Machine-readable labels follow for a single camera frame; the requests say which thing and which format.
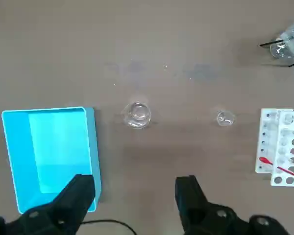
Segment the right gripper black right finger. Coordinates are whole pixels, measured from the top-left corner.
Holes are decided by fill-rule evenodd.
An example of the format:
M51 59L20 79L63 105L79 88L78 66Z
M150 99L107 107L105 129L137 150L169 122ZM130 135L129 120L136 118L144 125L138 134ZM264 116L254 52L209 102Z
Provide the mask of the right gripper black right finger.
M274 218L253 215L240 219L227 206L211 203L194 175L177 177L175 200L186 235L287 235L289 232Z

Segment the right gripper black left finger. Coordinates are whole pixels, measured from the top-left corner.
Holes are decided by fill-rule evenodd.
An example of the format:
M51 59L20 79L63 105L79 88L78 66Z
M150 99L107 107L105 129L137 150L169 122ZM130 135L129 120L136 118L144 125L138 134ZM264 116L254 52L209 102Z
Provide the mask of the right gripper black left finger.
M0 235L74 235L95 194L92 175L75 175L51 202L33 207L9 223L0 217Z

